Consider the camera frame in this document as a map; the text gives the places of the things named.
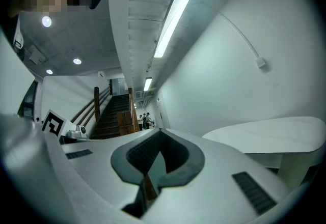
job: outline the wooden post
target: wooden post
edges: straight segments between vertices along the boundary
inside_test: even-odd
[[[112,79],[110,79],[108,86],[110,87],[110,95],[112,95]]]
[[[100,120],[100,100],[99,100],[99,89],[94,87],[94,104],[95,104],[95,120],[96,123]]]
[[[131,113],[131,123],[133,125],[133,132],[139,132],[139,125],[137,121],[136,109],[134,107],[134,99],[132,94],[132,88],[128,88],[128,93],[130,96],[130,113]]]
[[[117,113],[120,136],[134,133],[130,111]]]

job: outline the white wall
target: white wall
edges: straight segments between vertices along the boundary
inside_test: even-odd
[[[18,58],[0,27],[0,113],[17,114],[33,81],[33,75]]]
[[[136,108],[137,117],[139,117],[140,115],[143,116],[145,113],[147,113],[146,109],[144,109],[144,108]]]
[[[115,78],[124,77],[121,67],[106,69],[104,70],[104,72],[105,72],[106,79],[115,79]]]
[[[149,112],[150,118],[154,120],[155,126],[163,128],[163,123],[157,109],[156,99],[153,99],[146,107],[145,110]]]
[[[90,74],[79,74],[78,76],[99,76],[98,72],[90,73]]]
[[[34,81],[37,82],[37,88],[36,88],[35,100],[34,100],[34,115],[33,115],[33,117],[34,117],[35,122],[36,122],[36,118],[40,118],[40,122],[41,122],[43,78],[31,70],[30,70],[30,72],[35,77]]]
[[[270,118],[325,120],[325,47],[309,0],[231,0],[222,13],[267,66],[256,66],[243,38],[217,15],[159,90],[171,128],[202,136]]]
[[[43,81],[41,120],[44,120],[49,109],[71,120],[94,98],[94,87],[99,87],[101,93],[108,87],[108,81],[105,78],[90,76],[46,76]],[[100,106],[100,112],[103,111],[110,99],[111,96],[103,102]],[[77,118],[75,124],[78,123],[86,111]],[[95,115],[87,124],[86,133],[91,132],[94,124]]]

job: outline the black vent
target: black vent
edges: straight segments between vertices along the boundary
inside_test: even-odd
[[[232,175],[256,212],[261,215],[276,205],[276,202],[246,172]]]
[[[66,153],[66,156],[70,160],[70,159],[75,159],[75,158],[82,157],[85,155],[89,155],[91,153],[92,152],[90,150],[86,149],[86,150],[82,150],[82,151],[78,151],[78,152]]]
[[[159,133],[149,137],[127,152],[127,160],[146,175],[156,159],[164,137]]]

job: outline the wooden handrail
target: wooden handrail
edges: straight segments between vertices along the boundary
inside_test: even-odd
[[[104,95],[102,95],[102,97],[99,98],[99,100],[101,100],[105,95],[110,94],[110,90],[106,91]],[[84,114],[84,116],[80,119],[80,121],[77,123],[77,125],[80,125],[84,119],[87,117],[87,115],[91,112],[91,110],[95,107],[95,104],[93,104],[88,110],[87,112]]]
[[[110,87],[110,94],[112,95],[112,79],[110,79],[110,83],[108,84],[108,86]]]
[[[134,127],[134,131],[139,132],[139,125],[138,125],[138,122],[137,122],[136,109],[134,107],[134,99],[133,99],[133,94],[132,94],[132,88],[129,88],[128,92],[129,92],[129,100],[130,100],[129,110],[131,112],[132,124],[133,124],[133,127]]]
[[[110,85],[105,88],[99,95],[102,95],[105,91],[110,90]],[[76,119],[86,110],[86,108],[94,102],[94,99],[92,99],[91,101],[89,101],[89,103],[87,105],[85,105],[75,116],[73,119],[71,119],[71,122],[73,123],[74,121],[76,121]]]
[[[104,96],[104,98],[102,99],[102,101],[100,102],[100,105],[99,106],[101,106],[102,105],[102,103],[104,102],[104,100],[108,97],[110,95],[110,92],[108,92],[105,96]],[[85,126],[86,127],[86,125],[88,124],[88,122],[90,121],[90,119],[92,118],[92,116],[95,114],[95,110],[90,114],[90,116],[87,118],[87,120],[86,120],[86,122],[84,123],[84,125],[83,126]]]
[[[121,136],[139,131],[139,125],[137,122],[136,109],[134,107],[134,99],[131,88],[128,89],[128,93],[128,111],[117,113],[119,132]]]
[[[97,123],[98,120],[100,120],[100,116],[101,116],[98,87],[94,88],[94,111],[95,111],[95,120],[96,120],[96,123]]]

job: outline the wall outlet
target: wall outlet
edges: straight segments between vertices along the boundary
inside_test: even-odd
[[[265,60],[263,58],[256,58],[255,62],[259,68],[262,68],[266,65]]]

